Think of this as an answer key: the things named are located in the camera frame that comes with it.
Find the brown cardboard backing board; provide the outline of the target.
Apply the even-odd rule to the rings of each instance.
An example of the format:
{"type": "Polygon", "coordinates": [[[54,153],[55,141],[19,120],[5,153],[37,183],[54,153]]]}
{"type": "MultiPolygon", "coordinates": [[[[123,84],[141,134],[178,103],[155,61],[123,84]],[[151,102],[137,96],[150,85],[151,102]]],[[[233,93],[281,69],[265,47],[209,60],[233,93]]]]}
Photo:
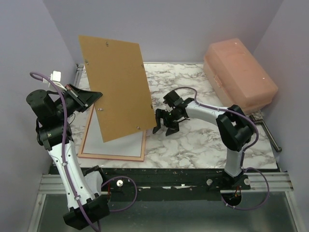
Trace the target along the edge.
{"type": "Polygon", "coordinates": [[[79,36],[102,139],[112,141],[156,126],[155,112],[138,43],[79,36]]]}

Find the landscape photo print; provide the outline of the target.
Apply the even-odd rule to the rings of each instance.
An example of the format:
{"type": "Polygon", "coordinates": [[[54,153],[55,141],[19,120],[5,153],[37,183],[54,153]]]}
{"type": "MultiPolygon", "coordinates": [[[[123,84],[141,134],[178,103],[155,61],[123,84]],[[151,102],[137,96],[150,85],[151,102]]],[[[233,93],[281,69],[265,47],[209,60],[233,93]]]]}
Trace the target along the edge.
{"type": "Polygon", "coordinates": [[[125,157],[140,157],[144,132],[134,133],[115,140],[104,142],[96,111],[92,112],[88,130],[83,145],[83,153],[91,155],[110,155],[125,157]]]}

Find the pink wooden picture frame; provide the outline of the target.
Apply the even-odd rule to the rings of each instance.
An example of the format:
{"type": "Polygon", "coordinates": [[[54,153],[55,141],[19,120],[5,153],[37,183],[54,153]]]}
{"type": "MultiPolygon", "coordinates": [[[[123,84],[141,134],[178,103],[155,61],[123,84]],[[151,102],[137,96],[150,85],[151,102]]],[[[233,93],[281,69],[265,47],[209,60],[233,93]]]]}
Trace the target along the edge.
{"type": "Polygon", "coordinates": [[[127,160],[127,161],[144,161],[144,154],[145,154],[145,143],[146,143],[146,132],[144,132],[144,140],[142,143],[142,154],[140,157],[125,157],[125,156],[110,156],[110,155],[91,155],[91,154],[84,154],[83,153],[83,145],[85,142],[85,137],[86,137],[86,133],[88,130],[88,126],[89,126],[89,121],[91,119],[92,116],[92,112],[94,111],[94,107],[91,107],[89,116],[88,116],[88,120],[85,126],[85,130],[84,130],[84,135],[83,135],[83,139],[79,148],[79,152],[78,152],[78,157],[80,158],[89,158],[89,159],[105,159],[105,160],[127,160]]]}

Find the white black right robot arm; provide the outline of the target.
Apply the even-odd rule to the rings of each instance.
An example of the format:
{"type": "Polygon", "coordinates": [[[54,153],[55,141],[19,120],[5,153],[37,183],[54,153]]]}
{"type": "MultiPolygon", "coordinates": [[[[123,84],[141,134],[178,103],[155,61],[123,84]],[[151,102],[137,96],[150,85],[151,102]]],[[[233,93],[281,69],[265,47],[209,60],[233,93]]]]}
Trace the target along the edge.
{"type": "Polygon", "coordinates": [[[255,124],[244,115],[241,108],[232,105],[229,108],[217,108],[196,103],[193,98],[177,99],[165,103],[171,107],[170,111],[156,109],[156,126],[153,134],[161,129],[161,121],[167,128],[166,136],[179,131],[179,123],[186,119],[200,119],[218,127],[221,140],[227,148],[225,175],[222,184],[227,189],[234,189],[239,185],[239,175],[243,173],[244,152],[254,134],[258,135],[255,124]]]}

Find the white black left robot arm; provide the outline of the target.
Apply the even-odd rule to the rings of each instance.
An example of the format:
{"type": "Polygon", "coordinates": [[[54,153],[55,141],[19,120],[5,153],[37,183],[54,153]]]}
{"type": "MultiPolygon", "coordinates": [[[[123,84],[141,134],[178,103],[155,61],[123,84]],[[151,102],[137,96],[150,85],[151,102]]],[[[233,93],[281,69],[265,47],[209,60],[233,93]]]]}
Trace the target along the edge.
{"type": "Polygon", "coordinates": [[[68,117],[86,111],[102,93],[68,84],[56,101],[49,94],[38,89],[27,96],[26,102],[37,117],[37,141],[56,164],[64,185],[69,212],[63,219],[68,226],[82,230],[110,213],[107,197],[101,194],[107,179],[98,166],[85,172],[80,168],[68,117]]]}

